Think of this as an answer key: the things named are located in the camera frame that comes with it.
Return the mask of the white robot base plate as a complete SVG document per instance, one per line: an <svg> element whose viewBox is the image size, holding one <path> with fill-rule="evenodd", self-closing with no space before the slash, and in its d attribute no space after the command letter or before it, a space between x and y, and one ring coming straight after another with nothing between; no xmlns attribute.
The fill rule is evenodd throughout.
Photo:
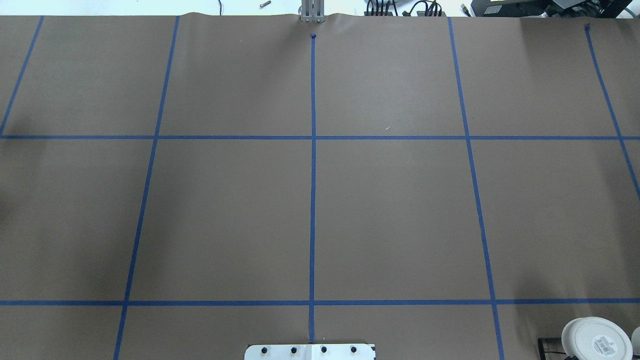
<svg viewBox="0 0 640 360"><path fill-rule="evenodd" d="M375 360L374 344L254 344L247 347L245 360Z"/></svg>

